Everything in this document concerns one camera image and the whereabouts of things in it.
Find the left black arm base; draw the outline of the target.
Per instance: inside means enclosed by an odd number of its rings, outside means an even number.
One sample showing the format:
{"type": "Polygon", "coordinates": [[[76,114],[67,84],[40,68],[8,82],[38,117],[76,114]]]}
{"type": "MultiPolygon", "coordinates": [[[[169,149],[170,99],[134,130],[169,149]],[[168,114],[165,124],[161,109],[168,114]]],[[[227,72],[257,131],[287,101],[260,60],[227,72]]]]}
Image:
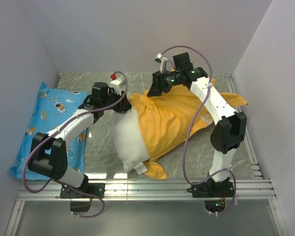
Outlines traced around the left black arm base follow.
{"type": "Polygon", "coordinates": [[[104,183],[89,183],[85,192],[82,189],[62,185],[59,198],[70,200],[69,207],[72,214],[81,218],[92,218],[100,215],[105,209],[104,193],[104,183]],[[99,200],[102,203],[101,210],[94,215],[81,215],[90,210],[93,200],[99,200]]]}

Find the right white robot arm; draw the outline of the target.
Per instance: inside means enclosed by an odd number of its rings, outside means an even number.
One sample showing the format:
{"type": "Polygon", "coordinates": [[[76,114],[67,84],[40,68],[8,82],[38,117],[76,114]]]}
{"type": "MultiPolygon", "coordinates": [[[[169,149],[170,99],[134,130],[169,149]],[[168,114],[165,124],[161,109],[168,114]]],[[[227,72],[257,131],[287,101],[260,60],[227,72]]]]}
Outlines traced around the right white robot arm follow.
{"type": "Polygon", "coordinates": [[[222,183],[230,176],[230,167],[236,149],[244,141],[247,117],[244,112],[237,112],[216,90],[212,79],[201,67],[194,67],[187,52],[175,55],[174,71],[166,69],[168,59],[162,54],[155,57],[160,69],[152,75],[152,85],[147,95],[161,96],[172,87],[186,86],[201,102],[211,115],[215,124],[210,136],[214,148],[212,167],[206,181],[207,192],[219,196],[224,191],[222,183]]]}

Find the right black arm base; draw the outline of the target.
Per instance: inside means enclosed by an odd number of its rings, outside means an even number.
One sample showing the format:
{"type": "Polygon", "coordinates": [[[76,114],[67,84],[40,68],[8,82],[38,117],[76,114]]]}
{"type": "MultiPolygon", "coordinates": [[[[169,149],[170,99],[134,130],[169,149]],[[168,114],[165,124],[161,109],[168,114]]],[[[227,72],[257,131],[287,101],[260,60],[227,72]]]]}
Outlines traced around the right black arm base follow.
{"type": "Polygon", "coordinates": [[[209,179],[198,185],[192,185],[186,190],[192,198],[204,198],[204,205],[208,213],[220,215],[229,210],[236,197],[236,184],[228,179],[215,182],[209,179]]]}

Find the orange pillowcase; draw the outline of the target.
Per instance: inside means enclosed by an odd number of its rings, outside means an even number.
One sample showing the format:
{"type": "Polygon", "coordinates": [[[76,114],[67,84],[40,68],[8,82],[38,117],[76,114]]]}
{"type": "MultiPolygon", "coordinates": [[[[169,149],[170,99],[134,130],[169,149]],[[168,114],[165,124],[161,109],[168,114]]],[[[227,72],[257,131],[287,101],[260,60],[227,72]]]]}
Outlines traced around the orange pillowcase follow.
{"type": "Polygon", "coordinates": [[[146,91],[133,93],[129,101],[138,113],[139,131],[149,154],[149,160],[143,162],[145,175],[150,178],[166,179],[164,168],[156,161],[183,143],[188,131],[195,134],[213,122],[206,108],[192,121],[201,101],[183,85],[160,97],[148,97],[146,91]]]}

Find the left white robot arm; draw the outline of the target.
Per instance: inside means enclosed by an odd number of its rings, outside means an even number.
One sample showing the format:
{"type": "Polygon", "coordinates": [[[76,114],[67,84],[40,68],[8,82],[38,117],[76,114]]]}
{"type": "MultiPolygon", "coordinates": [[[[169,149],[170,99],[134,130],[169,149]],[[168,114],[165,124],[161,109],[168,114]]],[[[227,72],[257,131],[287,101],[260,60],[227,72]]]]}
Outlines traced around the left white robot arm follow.
{"type": "Polygon", "coordinates": [[[89,178],[69,166],[67,147],[106,110],[124,113],[131,109],[126,97],[127,88],[127,79],[114,79],[109,84],[95,82],[91,94],[69,119],[46,134],[34,135],[24,169],[71,187],[78,198],[85,197],[89,193],[89,178]]]}

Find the white pillow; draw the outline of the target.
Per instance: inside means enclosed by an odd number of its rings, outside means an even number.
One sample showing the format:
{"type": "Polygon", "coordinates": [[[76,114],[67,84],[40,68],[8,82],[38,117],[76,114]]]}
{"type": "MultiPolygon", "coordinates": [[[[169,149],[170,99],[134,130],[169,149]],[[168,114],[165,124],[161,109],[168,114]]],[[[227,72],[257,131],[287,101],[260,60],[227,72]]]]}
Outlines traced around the white pillow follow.
{"type": "Polygon", "coordinates": [[[138,124],[138,113],[131,108],[125,113],[112,111],[112,129],[118,158],[126,173],[138,175],[148,171],[144,162],[150,159],[138,124]]]}

